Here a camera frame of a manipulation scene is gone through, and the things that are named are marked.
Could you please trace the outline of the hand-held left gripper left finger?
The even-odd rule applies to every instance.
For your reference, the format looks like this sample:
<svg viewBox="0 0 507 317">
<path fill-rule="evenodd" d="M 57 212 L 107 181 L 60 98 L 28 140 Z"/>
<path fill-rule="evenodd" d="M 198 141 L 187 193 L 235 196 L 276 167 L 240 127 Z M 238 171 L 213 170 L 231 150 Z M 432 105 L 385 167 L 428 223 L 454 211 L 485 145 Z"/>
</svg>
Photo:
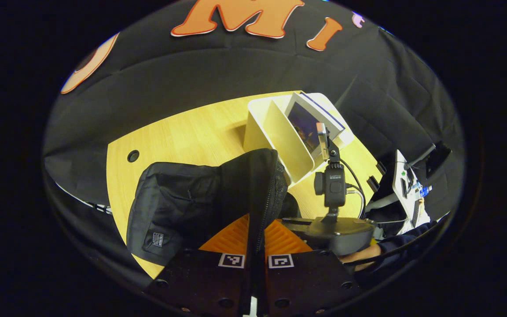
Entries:
<svg viewBox="0 0 507 317">
<path fill-rule="evenodd" d="M 144 293 L 190 317 L 245 317 L 251 313 L 250 217 L 237 219 L 198 249 L 179 251 Z"/>
</svg>

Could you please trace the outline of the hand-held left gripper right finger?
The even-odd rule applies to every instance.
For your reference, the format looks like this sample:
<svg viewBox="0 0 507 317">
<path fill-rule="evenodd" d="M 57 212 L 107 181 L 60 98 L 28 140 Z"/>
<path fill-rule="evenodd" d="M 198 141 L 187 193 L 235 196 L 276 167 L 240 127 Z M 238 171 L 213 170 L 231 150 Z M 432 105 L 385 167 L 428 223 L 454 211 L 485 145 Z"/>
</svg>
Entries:
<svg viewBox="0 0 507 317">
<path fill-rule="evenodd" d="M 310 248 L 279 219 L 265 229 L 265 256 L 270 317 L 317 317 L 362 294 L 332 251 Z"/>
</svg>

